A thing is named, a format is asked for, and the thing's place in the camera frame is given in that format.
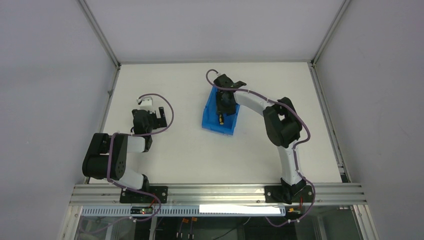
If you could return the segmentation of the black yellow screwdriver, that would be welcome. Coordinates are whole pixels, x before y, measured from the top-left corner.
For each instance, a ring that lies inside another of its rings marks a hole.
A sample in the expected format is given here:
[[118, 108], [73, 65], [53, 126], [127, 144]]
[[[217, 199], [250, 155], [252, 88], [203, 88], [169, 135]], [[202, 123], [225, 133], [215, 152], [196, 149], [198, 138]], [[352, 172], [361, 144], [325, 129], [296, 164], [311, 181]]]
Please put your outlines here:
[[219, 114], [218, 115], [218, 121], [219, 121], [219, 124], [220, 125], [223, 125], [224, 123], [225, 123], [225, 120], [224, 120], [224, 116], [223, 116], [223, 114]]

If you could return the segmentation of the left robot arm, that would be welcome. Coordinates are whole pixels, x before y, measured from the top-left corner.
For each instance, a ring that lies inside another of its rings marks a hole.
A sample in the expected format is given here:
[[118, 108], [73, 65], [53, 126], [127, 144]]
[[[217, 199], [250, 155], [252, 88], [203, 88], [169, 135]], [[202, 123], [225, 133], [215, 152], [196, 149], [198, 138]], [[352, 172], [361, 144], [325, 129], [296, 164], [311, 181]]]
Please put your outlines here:
[[133, 109], [132, 133], [95, 133], [82, 164], [84, 176], [97, 180], [110, 180], [125, 188], [149, 192], [148, 177], [127, 168], [128, 153], [146, 153], [150, 150], [154, 130], [168, 126], [164, 108], [156, 111]]

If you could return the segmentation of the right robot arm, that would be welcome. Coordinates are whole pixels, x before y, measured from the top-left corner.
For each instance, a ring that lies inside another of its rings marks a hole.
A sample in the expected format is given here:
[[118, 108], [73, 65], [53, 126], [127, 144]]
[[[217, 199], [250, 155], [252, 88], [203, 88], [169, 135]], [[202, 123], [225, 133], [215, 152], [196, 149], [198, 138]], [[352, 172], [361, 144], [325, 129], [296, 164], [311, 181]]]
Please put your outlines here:
[[282, 176], [281, 186], [271, 192], [278, 203], [290, 204], [306, 187], [301, 173], [297, 146], [301, 131], [307, 130], [288, 97], [271, 100], [253, 90], [245, 89], [243, 81], [233, 82], [226, 74], [218, 74], [203, 112], [202, 126], [219, 133], [234, 133], [238, 110], [244, 106], [263, 117], [268, 139], [277, 147]]

